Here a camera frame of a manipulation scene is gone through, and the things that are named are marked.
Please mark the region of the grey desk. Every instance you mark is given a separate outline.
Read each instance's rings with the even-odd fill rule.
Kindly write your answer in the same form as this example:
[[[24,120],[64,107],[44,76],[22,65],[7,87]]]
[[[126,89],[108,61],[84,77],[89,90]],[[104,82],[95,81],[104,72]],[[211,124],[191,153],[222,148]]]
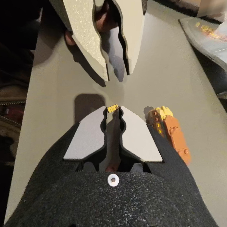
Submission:
[[[191,152],[189,169],[220,227],[227,226],[227,113],[217,98],[175,10],[149,0],[140,54],[132,75],[122,60],[118,28],[103,45],[109,82],[96,76],[77,48],[67,47],[55,11],[43,10],[5,222],[17,207],[46,151],[92,108],[125,106],[143,120],[144,109],[167,106]]]

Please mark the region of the orange and tan brick model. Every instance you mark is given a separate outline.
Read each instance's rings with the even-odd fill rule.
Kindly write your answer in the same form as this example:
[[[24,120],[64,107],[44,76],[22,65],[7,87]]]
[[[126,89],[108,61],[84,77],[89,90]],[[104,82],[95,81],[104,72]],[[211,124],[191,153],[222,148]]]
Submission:
[[[165,106],[153,108],[147,113],[146,123],[152,126],[163,138],[167,139],[185,164],[189,166],[191,153],[186,144],[180,123],[174,117],[173,112]]]

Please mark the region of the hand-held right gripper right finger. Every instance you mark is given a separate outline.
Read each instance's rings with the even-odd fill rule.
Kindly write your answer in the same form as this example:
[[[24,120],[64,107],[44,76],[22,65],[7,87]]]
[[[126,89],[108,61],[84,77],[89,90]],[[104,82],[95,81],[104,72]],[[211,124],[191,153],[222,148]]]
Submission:
[[[124,106],[119,108],[122,150],[142,162],[162,162],[162,156],[145,121]]]

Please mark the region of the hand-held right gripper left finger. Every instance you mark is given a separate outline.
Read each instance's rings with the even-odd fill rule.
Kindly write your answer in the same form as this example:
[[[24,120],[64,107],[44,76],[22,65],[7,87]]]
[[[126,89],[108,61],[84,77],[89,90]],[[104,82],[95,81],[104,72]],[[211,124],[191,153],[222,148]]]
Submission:
[[[69,144],[63,157],[67,161],[86,160],[104,147],[106,107],[102,106],[84,117]]]

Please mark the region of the person's dark clothing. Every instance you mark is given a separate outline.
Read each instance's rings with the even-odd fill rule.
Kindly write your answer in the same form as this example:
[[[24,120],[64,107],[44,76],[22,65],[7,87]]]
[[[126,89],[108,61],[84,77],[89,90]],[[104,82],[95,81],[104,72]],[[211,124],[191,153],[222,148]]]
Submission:
[[[34,55],[0,43],[0,217],[4,218]]]

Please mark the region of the grey tray at left edge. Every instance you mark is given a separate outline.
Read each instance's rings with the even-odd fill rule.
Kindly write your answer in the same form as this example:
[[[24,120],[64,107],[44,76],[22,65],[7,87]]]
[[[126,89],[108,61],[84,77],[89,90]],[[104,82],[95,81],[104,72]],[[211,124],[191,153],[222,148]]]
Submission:
[[[218,25],[195,17],[178,21],[192,46],[226,71],[227,23]]]

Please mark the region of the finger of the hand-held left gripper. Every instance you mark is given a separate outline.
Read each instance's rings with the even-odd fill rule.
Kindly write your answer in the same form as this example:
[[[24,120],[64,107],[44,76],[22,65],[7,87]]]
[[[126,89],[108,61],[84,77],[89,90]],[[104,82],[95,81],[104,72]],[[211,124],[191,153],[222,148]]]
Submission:
[[[101,36],[95,26],[94,0],[50,0],[54,10],[72,33],[72,38],[92,69],[109,81],[108,54],[101,45]]]
[[[110,9],[118,23],[118,39],[123,49],[127,75],[135,69],[143,35],[147,0],[110,0]]]

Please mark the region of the person's left hand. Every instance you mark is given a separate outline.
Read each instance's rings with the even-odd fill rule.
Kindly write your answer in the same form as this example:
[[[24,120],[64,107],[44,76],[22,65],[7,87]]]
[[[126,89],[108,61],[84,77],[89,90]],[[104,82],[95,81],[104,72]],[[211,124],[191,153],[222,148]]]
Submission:
[[[118,23],[113,19],[113,15],[107,0],[104,1],[101,10],[95,14],[95,25],[97,31],[100,34],[107,33],[118,26]],[[72,38],[72,33],[67,29],[65,29],[64,38],[67,45],[76,45],[74,39]]]

